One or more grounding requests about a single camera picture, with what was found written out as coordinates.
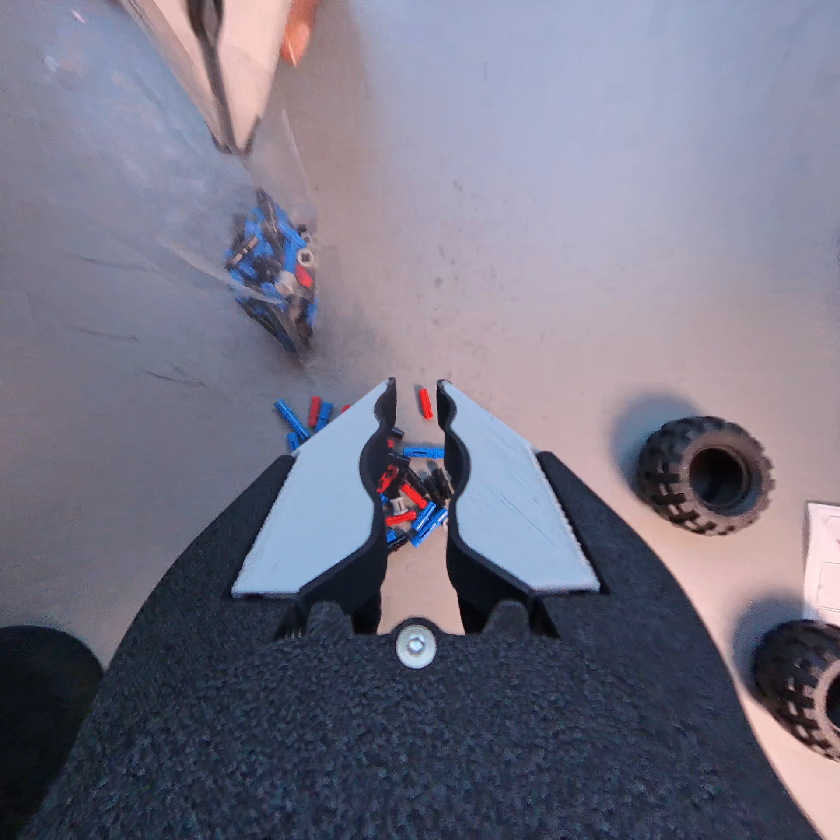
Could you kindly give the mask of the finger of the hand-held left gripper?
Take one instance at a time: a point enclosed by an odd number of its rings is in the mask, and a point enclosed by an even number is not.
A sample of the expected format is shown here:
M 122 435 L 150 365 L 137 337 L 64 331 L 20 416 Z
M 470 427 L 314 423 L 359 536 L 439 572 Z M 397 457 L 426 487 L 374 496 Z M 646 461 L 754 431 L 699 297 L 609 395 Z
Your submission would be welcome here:
M 290 1 L 223 1 L 216 55 L 239 152 L 266 110 L 290 8 Z
M 224 2 L 127 1 L 125 8 L 200 112 L 216 147 L 237 149 L 218 54 Z

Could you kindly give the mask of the grey desk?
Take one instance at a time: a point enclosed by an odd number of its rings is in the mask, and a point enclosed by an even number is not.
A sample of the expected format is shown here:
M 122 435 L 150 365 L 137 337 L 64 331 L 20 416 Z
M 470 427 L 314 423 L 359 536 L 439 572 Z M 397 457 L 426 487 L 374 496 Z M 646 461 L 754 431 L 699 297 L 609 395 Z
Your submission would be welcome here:
M 308 364 L 247 314 L 68 307 L 2 162 L 2 627 L 104 671 L 27 838 L 838 838 L 838 763 L 753 687 L 838 503 L 838 2 L 325 2 L 280 94 L 318 229 Z M 381 622 L 233 582 L 273 404 L 447 380 L 557 461 L 601 578 L 465 633 L 448 528 Z M 664 424 L 743 427 L 751 526 L 637 494 Z

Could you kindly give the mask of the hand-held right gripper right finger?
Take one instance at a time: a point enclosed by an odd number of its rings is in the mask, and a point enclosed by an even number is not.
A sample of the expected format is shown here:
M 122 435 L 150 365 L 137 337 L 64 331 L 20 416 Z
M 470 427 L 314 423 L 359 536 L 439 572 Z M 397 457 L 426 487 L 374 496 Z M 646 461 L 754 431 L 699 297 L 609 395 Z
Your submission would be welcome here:
M 453 480 L 449 548 L 525 595 L 599 592 L 535 447 L 447 380 L 437 416 Z

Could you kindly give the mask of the black toy tyre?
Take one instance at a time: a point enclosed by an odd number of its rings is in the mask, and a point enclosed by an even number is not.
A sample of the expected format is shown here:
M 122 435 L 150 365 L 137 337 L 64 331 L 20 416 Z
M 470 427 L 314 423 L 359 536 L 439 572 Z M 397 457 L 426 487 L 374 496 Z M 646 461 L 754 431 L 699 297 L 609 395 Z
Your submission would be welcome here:
M 773 466 L 743 427 L 716 416 L 664 424 L 642 447 L 637 494 L 661 518 L 700 536 L 729 536 L 770 504 Z
M 764 708 L 807 748 L 839 761 L 839 629 L 800 619 L 766 633 L 752 655 Z

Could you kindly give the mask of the white sticker sheet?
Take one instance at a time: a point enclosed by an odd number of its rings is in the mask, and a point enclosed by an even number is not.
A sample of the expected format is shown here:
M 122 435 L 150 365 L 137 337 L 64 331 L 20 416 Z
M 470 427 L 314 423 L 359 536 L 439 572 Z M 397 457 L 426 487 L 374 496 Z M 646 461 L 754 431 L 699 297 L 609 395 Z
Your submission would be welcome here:
M 839 506 L 809 501 L 803 616 L 839 627 Z

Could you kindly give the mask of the large pile of toy pins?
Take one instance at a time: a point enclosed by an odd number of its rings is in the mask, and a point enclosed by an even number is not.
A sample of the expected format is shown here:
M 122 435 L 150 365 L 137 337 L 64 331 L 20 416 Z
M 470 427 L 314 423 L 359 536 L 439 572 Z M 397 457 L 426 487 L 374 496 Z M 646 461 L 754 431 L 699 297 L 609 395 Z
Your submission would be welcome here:
M 351 404 L 336 407 L 320 395 L 312 395 L 306 416 L 279 398 L 274 408 L 287 425 L 289 454 L 296 455 L 304 443 L 347 413 Z M 434 533 L 448 528 L 448 507 L 453 497 L 451 479 L 443 466 L 442 446 L 411 444 L 406 432 L 393 424 L 386 437 L 387 458 L 377 481 L 389 555 L 405 546 L 418 548 Z

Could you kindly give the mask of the person's left hand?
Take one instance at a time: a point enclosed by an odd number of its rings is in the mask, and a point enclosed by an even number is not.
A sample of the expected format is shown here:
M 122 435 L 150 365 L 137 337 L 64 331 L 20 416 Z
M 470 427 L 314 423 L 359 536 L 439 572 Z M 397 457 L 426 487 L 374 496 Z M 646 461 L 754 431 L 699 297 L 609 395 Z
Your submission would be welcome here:
M 320 1 L 291 1 L 280 57 L 291 67 L 299 67 L 312 37 Z

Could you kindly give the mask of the small cluster of toy pins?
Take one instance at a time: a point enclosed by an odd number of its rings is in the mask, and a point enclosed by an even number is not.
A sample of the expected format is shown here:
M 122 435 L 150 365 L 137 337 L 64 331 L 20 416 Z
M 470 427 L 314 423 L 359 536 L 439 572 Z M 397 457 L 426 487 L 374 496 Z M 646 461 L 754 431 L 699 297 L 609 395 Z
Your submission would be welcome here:
M 241 289 L 238 305 L 285 351 L 305 359 L 319 310 L 312 226 L 295 221 L 259 187 L 232 231 L 224 267 Z

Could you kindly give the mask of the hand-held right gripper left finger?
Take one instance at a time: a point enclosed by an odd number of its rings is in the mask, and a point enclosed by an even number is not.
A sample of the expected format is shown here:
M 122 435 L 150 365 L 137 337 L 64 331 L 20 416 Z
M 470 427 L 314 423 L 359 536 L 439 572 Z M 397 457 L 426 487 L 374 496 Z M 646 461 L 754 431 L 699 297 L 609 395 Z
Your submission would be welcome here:
M 368 550 L 385 558 L 382 504 L 396 380 L 315 433 L 292 465 L 233 582 L 233 597 L 305 595 Z

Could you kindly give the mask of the clear plastic bag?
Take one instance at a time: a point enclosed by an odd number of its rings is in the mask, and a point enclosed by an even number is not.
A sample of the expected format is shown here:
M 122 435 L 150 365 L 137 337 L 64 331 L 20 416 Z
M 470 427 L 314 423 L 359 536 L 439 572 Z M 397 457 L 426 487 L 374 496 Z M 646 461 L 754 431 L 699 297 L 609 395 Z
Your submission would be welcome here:
M 279 88 L 244 152 L 219 150 L 203 117 L 126 2 L 2 2 L 5 117 L 26 140 L 8 173 L 26 178 L 36 217 L 21 245 L 60 260 L 50 301 L 89 292 L 101 310 L 123 305 L 133 326 L 156 301 L 200 327 L 209 309 L 247 314 L 224 262 L 235 216 L 262 188 L 295 221 L 317 212 Z

